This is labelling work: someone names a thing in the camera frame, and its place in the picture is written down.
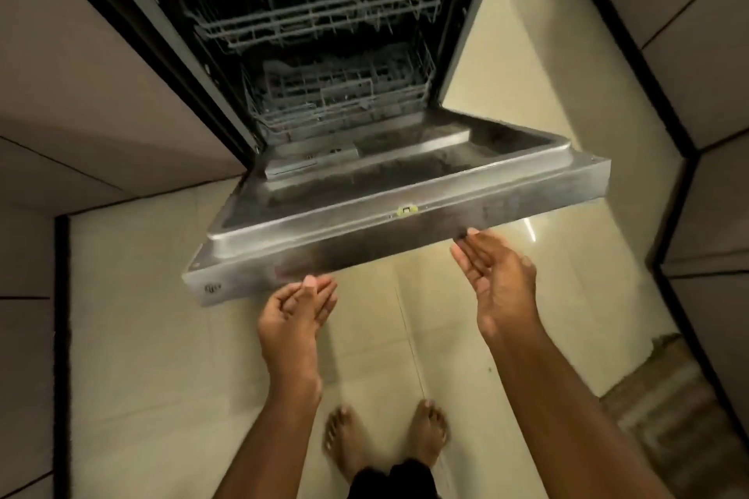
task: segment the person's right arm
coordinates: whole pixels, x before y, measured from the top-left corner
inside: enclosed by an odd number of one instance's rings
[[[559,352],[536,308],[536,268],[492,231],[451,247],[479,330],[550,499],[670,499],[665,485]]]

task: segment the foot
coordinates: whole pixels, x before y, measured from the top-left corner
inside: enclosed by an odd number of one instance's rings
[[[364,450],[361,421],[351,407],[340,406],[330,413],[325,425],[323,449],[349,484],[356,474],[371,465]]]
[[[408,428],[409,456],[434,467],[449,439],[447,417],[434,401],[421,400]]]

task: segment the floor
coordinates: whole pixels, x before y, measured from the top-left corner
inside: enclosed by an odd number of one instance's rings
[[[499,229],[538,266],[544,324],[602,395],[675,328],[642,260],[679,172],[676,150],[588,0],[484,0],[445,106],[565,134],[613,159],[606,200]],[[72,220],[74,497],[210,497],[259,412],[263,300],[201,309],[180,280],[233,186]],[[336,277],[300,497],[346,494],[321,452],[332,408],[359,411],[388,465],[422,396],[453,428],[435,468],[445,499],[544,497],[448,244]]]

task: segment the wire rack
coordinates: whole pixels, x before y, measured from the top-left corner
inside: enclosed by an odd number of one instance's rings
[[[184,5],[183,11],[196,22],[201,38],[220,41],[225,52],[241,53],[263,42],[283,46],[323,32],[353,32],[362,24],[392,30],[406,14],[434,22],[444,0],[303,0],[285,8],[275,8],[273,1],[258,0],[264,10],[233,18],[223,18],[215,0],[192,0],[196,8]]]
[[[243,69],[250,114],[270,144],[303,140],[421,110],[435,63],[421,35],[353,58],[321,57]]]

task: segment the dishwasher door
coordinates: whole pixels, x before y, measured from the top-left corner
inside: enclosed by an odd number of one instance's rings
[[[553,134],[433,109],[277,146],[230,195],[183,279],[202,305],[606,192],[610,161]]]

